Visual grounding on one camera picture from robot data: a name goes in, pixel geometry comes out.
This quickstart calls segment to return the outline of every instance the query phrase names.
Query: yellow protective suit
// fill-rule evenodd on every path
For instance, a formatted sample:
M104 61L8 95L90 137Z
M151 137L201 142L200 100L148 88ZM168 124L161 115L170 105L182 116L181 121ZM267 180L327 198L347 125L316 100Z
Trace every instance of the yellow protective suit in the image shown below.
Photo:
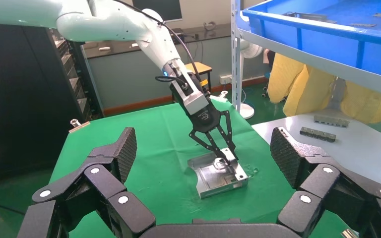
M268 84L272 103L279 103L288 95L283 112L286 116L324 109L331 96L335 76L304 65L280 54L275 55ZM341 111L363 123L381 121L381 94L346 81Z
M303 70L303 63L280 54L275 54L268 83L268 96L272 103L279 103L293 86L294 79Z
M381 122L381 94L349 81L345 83L341 111L363 123Z
M326 108L334 80L335 76L304 65L288 95L284 114L290 117Z

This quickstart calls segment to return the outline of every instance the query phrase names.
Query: fan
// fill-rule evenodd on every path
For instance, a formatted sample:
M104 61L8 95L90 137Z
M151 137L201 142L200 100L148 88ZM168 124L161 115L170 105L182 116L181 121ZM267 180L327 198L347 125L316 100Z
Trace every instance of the fan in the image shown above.
M252 44L248 41L245 41L243 39L240 40L240 83L243 81L243 62L245 58L252 59L256 56L260 55L263 48ZM248 104L244 103L246 100L246 94L245 99L243 99L242 103L240 104L240 115L244 119L249 119L254 116L255 110L249 106Z

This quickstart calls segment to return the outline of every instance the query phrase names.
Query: black cabinet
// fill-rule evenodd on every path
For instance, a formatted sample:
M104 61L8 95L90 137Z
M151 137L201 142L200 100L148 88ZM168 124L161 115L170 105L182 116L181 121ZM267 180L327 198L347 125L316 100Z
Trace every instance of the black cabinet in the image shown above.
M0 178L54 166L69 121L101 116L79 43L0 25Z

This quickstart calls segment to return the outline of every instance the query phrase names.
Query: green tablecloth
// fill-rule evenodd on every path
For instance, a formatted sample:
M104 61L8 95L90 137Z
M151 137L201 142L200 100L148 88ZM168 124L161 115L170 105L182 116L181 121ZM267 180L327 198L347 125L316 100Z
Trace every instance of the green tablecloth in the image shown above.
M218 110L230 111L236 154L250 177L247 187L204 200L199 198L195 188L196 174L187 167L187 160L206 154L208 150L188 136L191 122L179 104L92 121L89 126L71 133L51 182L76 170L94 147L113 143L126 126L133 126L138 151L125 185L155 215L158 225L191 223L193 218L241 218L245 223L275 223L294 190L272 159L269 145L232 105L214 104ZM214 139L223 142L218 131L213 132ZM339 217L326 212L311 237L336 238L344 229L346 225ZM95 212L84 217L70 235L72 238L114 237Z

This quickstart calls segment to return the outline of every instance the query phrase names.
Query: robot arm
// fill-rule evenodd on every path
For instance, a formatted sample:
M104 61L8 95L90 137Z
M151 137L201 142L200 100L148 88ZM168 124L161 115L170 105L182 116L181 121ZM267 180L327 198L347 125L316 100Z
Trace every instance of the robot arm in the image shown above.
M170 78L170 89L193 124L190 137L228 162L209 135L213 129L219 129L234 151L228 112L216 110L209 93L200 86L198 75L185 67L169 30L160 22L163 20L155 11L137 12L115 0L0 0L0 24L57 28L71 41L136 40ZM220 126L221 115L227 118L227 132ZM197 138L197 131L205 133L211 145Z

